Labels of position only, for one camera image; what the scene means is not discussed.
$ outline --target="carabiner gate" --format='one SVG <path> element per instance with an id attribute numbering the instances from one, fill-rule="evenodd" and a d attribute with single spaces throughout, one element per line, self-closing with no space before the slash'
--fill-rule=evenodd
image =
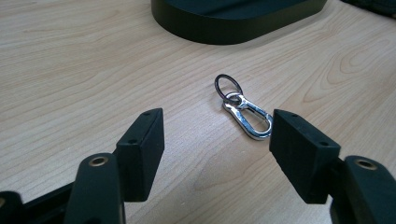
<path id="1" fill-rule="evenodd" d="M 225 77 L 229 79 L 235 85 L 238 92 L 233 91 L 224 95 L 219 88 L 219 79 L 221 77 Z M 215 87 L 216 87 L 216 91 L 223 99 L 223 107 L 233 115 L 233 117 L 236 119 L 236 121 L 238 121 L 239 125 L 244 129 L 244 131 L 247 133 L 248 136 L 250 136 L 255 140 L 264 140 L 265 138 L 271 135 L 271 131 L 273 127 L 272 116 L 269 115 L 264 110 L 262 110 L 261 108 L 259 108 L 258 106 L 251 103 L 247 98 L 245 98 L 245 96 L 242 93 L 241 87 L 232 77 L 229 77 L 227 75 L 217 76 L 215 80 Z M 255 116 L 259 117 L 260 119 L 263 119 L 268 125 L 267 130 L 264 132 L 256 131 L 250 125 L 248 120 L 242 115 L 242 110 L 244 109 L 251 111 Z"/>

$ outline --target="key ring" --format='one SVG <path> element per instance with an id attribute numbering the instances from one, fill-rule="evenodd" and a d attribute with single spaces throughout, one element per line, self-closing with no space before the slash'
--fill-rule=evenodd
<path id="1" fill-rule="evenodd" d="M 224 93 L 222 93 L 219 87 L 219 79 L 222 77 L 230 80 L 237 88 L 237 91 L 232 91 L 224 95 Z M 236 121 L 238 121 L 239 125 L 243 128 L 243 130 L 245 131 L 245 133 L 247 133 L 249 137 L 255 140 L 264 140 L 265 138 L 271 135 L 271 131 L 273 127 L 272 116 L 269 115 L 264 110 L 262 110 L 261 108 L 259 108 L 258 106 L 251 103 L 247 98 L 245 98 L 242 92 L 242 88 L 239 86 L 239 84 L 236 82 L 235 79 L 224 74 L 218 75 L 215 79 L 215 88 L 219 96 L 223 99 L 224 109 L 226 109 L 230 114 L 233 115 L 233 117 L 236 119 Z M 259 119 L 263 119 L 268 125 L 267 130 L 264 132 L 256 131 L 250 125 L 248 120 L 242 115 L 242 110 L 244 109 L 249 110 Z"/>

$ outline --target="light wood surface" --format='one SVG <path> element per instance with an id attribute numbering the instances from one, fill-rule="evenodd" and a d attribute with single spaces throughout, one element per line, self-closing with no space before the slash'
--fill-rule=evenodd
<path id="1" fill-rule="evenodd" d="M 221 106 L 234 77 L 268 112 L 297 113 L 396 176 L 396 22 L 329 0 L 316 16 L 234 46 L 166 32 L 149 0 L 0 2 L 0 190 L 25 202 L 112 152 L 146 110 L 164 111 L 165 152 L 128 223 L 331 223 Z"/>

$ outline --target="keychain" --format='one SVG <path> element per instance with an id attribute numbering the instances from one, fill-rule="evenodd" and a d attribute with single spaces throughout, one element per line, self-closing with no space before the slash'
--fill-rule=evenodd
<path id="1" fill-rule="evenodd" d="M 230 80 L 235 85 L 237 91 L 232 91 L 224 95 L 219 86 L 219 80 L 221 78 Z M 245 130 L 248 136 L 255 140 L 264 140 L 271 135 L 273 127 L 272 116 L 258 106 L 251 103 L 247 98 L 245 98 L 242 88 L 235 81 L 235 79 L 224 74 L 218 75 L 215 79 L 215 88 L 219 96 L 223 100 L 224 109 L 226 109 L 230 114 L 233 115 L 233 117 L 236 119 L 236 121 L 238 121 L 239 125 L 241 125 L 241 127 Z M 253 112 L 253 114 L 256 115 L 258 118 L 263 119 L 268 125 L 267 130 L 264 132 L 258 132 L 254 130 L 254 128 L 242 115 L 242 111 L 245 109 Z"/>

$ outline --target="wooden table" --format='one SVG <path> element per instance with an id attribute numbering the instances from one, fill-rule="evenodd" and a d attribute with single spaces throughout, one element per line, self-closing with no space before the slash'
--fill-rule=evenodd
<path id="1" fill-rule="evenodd" d="M 25 202 L 112 152 L 138 115 L 162 107 L 165 152 L 128 223 L 331 223 L 306 205 L 268 150 L 221 106 L 234 77 L 272 113 L 297 113 L 396 175 L 396 22 L 329 0 L 316 16 L 234 46 L 166 32 L 149 0 L 0 3 L 0 190 Z"/>

